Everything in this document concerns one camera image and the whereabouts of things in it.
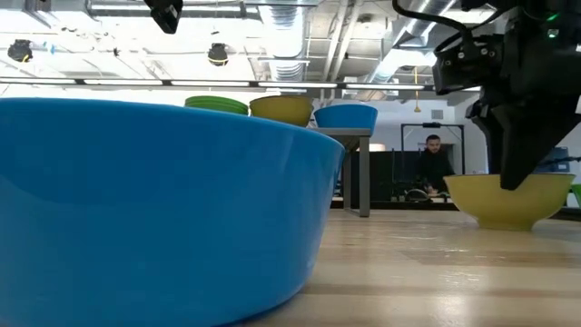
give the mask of ceiling duct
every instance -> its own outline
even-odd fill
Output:
[[[455,2],[456,0],[412,0],[408,9],[428,15],[443,15]],[[393,25],[390,24],[383,40],[384,48],[387,50],[386,55],[373,73],[367,77],[366,82],[373,84],[387,83],[401,66],[418,65],[404,61],[408,57],[402,55],[401,52],[405,51],[403,49],[418,51],[420,48],[425,47],[428,42],[428,34],[435,25],[436,23],[433,22],[407,17],[400,18]],[[430,54],[426,54],[428,55],[426,63],[430,64],[433,61],[431,49],[429,51],[424,50],[424,52],[430,52]],[[380,91],[361,91],[355,96],[356,99],[362,101],[381,97],[385,97],[385,95],[381,94]]]
[[[305,64],[292,59],[303,53],[305,9],[289,5],[260,7],[262,22],[267,28],[269,55],[280,61],[271,61],[274,81],[301,81]]]

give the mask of ceiling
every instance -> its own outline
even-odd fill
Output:
[[[232,9],[222,0],[203,4],[185,2],[196,5],[195,14],[184,11],[178,32],[166,35],[149,17],[141,1],[92,0],[93,6],[104,8],[99,10],[87,9],[86,0],[8,1],[11,4],[0,5],[0,76],[271,80],[272,63],[289,60],[272,55],[288,45],[289,40],[265,28],[260,19],[260,7],[250,5],[269,1],[247,0],[246,18],[237,17],[239,8]],[[304,81],[325,80],[323,72],[332,35],[340,27],[331,66],[339,64],[341,45],[348,43],[349,46],[340,61],[336,80],[351,77],[361,81],[383,59],[386,50],[385,45],[382,49],[382,41],[392,33],[392,23],[399,18],[388,0],[363,1],[357,17],[353,17],[354,0],[351,0],[342,24],[337,23],[337,16],[343,0],[284,2],[316,5],[302,7],[305,11],[303,51],[300,57],[292,58],[305,63]],[[446,13],[466,23],[482,21],[486,19],[485,14],[462,13],[454,7]],[[349,37],[346,33],[352,19],[356,21]],[[436,26],[429,38],[441,40],[452,32],[445,26]],[[34,57],[29,63],[16,62],[6,54],[15,39],[33,42]],[[208,62],[207,53],[212,43],[228,45],[227,65],[216,67]],[[427,65],[399,69],[393,78],[406,84],[416,81],[433,84],[431,68]],[[459,102],[465,96],[455,94],[449,98]],[[414,97],[413,92],[399,94],[402,101]],[[420,97],[434,98],[434,95],[421,94]]]

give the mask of table surface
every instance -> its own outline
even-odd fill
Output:
[[[581,224],[479,230],[457,212],[333,210],[314,274],[251,327],[581,326]]]

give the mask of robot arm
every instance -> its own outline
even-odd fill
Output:
[[[481,86],[467,109],[487,139],[488,168],[501,187],[515,190],[575,126],[581,94],[581,1],[462,0],[464,10],[492,5],[485,23],[508,15],[503,35],[475,37],[445,17],[412,13],[393,0],[401,15],[458,30],[435,50],[437,94]]]

